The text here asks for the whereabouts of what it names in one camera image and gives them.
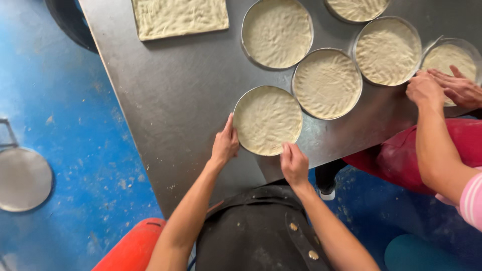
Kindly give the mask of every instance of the forearm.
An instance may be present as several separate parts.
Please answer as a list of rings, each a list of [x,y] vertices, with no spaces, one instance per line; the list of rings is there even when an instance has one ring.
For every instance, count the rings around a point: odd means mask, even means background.
[[[300,198],[330,262],[337,270],[379,270],[372,256],[306,182],[293,188]]]
[[[186,269],[191,249],[201,231],[209,199],[223,164],[209,160],[169,218],[146,271]]]
[[[416,154],[423,182],[454,203],[477,170],[462,163],[445,124],[443,109],[419,106]]]

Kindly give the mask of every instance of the red object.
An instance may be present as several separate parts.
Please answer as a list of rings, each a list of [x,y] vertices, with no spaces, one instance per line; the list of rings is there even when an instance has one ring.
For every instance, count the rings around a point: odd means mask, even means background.
[[[166,221],[147,218],[135,225],[92,271],[145,271]]]
[[[482,121],[446,119],[447,129],[462,162],[470,167],[482,166]],[[413,192],[435,195],[420,177],[415,153],[417,126],[343,160],[365,172]]]

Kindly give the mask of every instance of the black apron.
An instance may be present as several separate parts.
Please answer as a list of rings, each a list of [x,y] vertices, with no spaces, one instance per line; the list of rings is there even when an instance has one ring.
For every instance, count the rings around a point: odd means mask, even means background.
[[[239,194],[207,214],[196,271],[334,270],[289,186]]]

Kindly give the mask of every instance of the dough in pan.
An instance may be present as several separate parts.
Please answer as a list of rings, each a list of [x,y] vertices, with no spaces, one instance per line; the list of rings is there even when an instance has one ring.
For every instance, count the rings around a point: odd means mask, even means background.
[[[226,0],[132,0],[141,41],[229,27]]]
[[[345,115],[355,106],[361,92],[355,63],[339,51],[314,51],[296,68],[296,98],[317,118],[329,120]]]
[[[248,54],[270,68],[298,63],[311,46],[309,14],[296,0],[262,0],[246,14],[242,38]]]
[[[464,49],[453,44],[442,44],[432,49],[425,57],[422,69],[436,68],[448,75],[453,75],[450,65],[455,65],[468,79],[475,81],[477,68],[474,61]],[[454,102],[445,97],[445,105],[453,106]]]
[[[294,143],[303,116],[296,99],[281,88],[260,86],[247,92],[236,105],[233,126],[240,143],[266,156],[282,153],[282,143]]]
[[[408,26],[395,18],[377,19],[361,32],[356,61],[370,81],[396,86],[413,75],[422,45]]]
[[[388,0],[328,0],[341,17],[353,22],[375,19],[388,5]]]

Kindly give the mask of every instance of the gold button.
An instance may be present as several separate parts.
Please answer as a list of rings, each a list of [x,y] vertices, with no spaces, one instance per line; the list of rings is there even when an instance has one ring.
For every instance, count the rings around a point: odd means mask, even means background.
[[[309,256],[310,258],[312,258],[313,260],[318,260],[318,254],[317,254],[316,252],[314,252],[313,250],[310,250],[310,251],[308,252],[308,256]]]
[[[298,227],[294,224],[294,223],[291,223],[290,224],[290,228],[294,231],[297,231],[298,230]]]

